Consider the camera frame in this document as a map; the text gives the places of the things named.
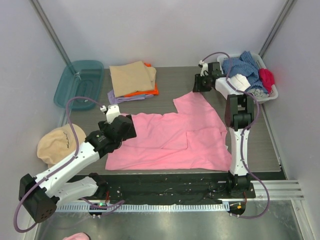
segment robotic arm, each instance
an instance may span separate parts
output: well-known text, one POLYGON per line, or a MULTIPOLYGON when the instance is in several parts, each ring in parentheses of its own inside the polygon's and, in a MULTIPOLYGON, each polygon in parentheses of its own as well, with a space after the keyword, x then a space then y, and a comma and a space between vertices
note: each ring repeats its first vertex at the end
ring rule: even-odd
POLYGON ((243 129, 254 120, 254 101, 251 97, 237 92, 227 83, 226 75, 222 74, 219 62, 200 62, 199 67, 201 67, 201 73, 195 75, 192 91, 209 92, 213 88, 226 99, 224 121, 231 135, 232 156, 226 189, 230 194, 243 193, 251 187, 249 173, 243 164, 244 162, 248 165, 247 150, 250 130, 243 132, 243 129))
MULTIPOLYGON (((137 136, 131 115, 120 115, 118 105, 104 106, 101 111, 106 115, 106 121, 98 123, 99 130, 91 132, 84 143, 79 146, 78 155, 59 172, 43 181, 23 202, 36 223, 41 223, 54 214, 57 207, 82 197, 92 196, 102 198, 107 190, 107 183, 97 173, 91 173, 85 178, 67 183, 74 175, 86 166, 101 159, 108 153, 118 149, 122 141, 137 136)), ((65 157, 48 170, 31 177, 30 174, 20 180, 19 200, 40 180, 47 178, 53 171, 61 168, 74 156, 75 152, 65 157)))

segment stack of folded clothes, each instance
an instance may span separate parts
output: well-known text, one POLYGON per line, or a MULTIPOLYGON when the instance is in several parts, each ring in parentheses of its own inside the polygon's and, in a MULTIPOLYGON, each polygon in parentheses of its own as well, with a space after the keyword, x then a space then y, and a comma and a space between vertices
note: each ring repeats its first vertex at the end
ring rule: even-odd
MULTIPOLYGON (((223 61, 222 70, 227 73, 230 60, 223 61)), ((275 79, 268 69, 259 69, 249 51, 244 51, 239 58, 232 58, 232 68, 229 74, 231 83, 241 91, 253 94, 257 98, 267 98, 275 84, 275 79)))
POLYGON ((113 90, 108 92, 110 104, 144 100, 158 95, 156 69, 136 61, 123 66, 110 66, 113 90))

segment wall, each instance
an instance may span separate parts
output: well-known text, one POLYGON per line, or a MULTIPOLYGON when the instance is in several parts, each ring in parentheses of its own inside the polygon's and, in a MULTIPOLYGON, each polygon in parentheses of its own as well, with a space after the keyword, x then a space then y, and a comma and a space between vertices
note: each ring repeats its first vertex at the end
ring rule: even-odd
POLYGON ((16 240, 23 236, 13 227, 19 180, 45 169, 37 144, 62 116, 53 97, 65 65, 28 0, 1 1, 0 35, 0 233, 16 240))
POLYGON ((320 238, 320 2, 297 1, 264 58, 279 92, 267 113, 284 170, 300 182, 320 238))
POLYGON ((258 53, 285 0, 39 0, 72 61, 196 66, 210 53, 258 53))

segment floor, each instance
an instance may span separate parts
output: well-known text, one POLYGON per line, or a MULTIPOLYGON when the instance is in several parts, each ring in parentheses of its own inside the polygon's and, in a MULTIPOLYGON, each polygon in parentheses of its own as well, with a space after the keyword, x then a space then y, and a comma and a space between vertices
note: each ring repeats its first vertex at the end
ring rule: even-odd
MULTIPOLYGON (((254 216, 265 206, 248 201, 244 214, 254 216)), ((230 217, 225 211, 126 212, 101 219, 86 212, 60 212, 39 225, 35 240, 62 240, 79 232, 92 240, 303 239, 291 201, 272 201, 268 212, 254 220, 230 217)))
MULTIPOLYGON (((178 98, 192 91, 194 86, 195 74, 200 72, 200 68, 195 67, 159 67, 156 73, 156 82, 159 89, 159 95, 142 101, 122 102, 119 104, 120 111, 127 114, 165 114, 177 112, 173 104, 173 99, 178 98)), ((112 89, 110 72, 105 70, 105 77, 99 97, 99 102, 105 105, 109 104, 107 93, 112 89)), ((223 96, 214 90, 203 93, 206 100, 216 110, 222 120, 224 120, 226 100, 223 96)), ((105 116, 98 107, 90 111, 73 111, 71 119, 74 124, 80 126, 88 135, 90 132, 98 130, 98 122, 105 120, 105 116)), ((226 145, 231 150, 230 135, 227 135, 226 145)), ((108 171, 105 170, 107 158, 89 165, 79 175, 87 175, 96 172, 100 175, 108 174, 150 174, 150 173, 205 173, 212 172, 205 169, 192 170, 157 170, 157 171, 108 171)), ((278 172, 280 166, 275 154, 273 144, 262 114, 260 114, 257 123, 252 127, 248 139, 248 165, 253 172, 278 172)))

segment pink object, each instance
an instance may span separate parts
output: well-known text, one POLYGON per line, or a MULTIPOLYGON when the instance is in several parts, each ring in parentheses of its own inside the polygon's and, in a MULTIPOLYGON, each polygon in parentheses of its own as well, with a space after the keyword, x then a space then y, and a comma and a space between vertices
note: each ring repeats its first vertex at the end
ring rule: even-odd
POLYGON ((133 115, 137 137, 108 154, 105 169, 228 171, 227 129, 216 111, 198 92, 173 102, 178 113, 133 115))
POLYGON ((265 89, 267 89, 268 93, 270 93, 272 90, 272 85, 275 84, 275 78, 273 73, 266 68, 260 68, 259 78, 261 79, 265 89))
POLYGON ((90 240, 87 234, 84 234, 83 232, 76 233, 72 236, 65 237, 62 240, 90 240))

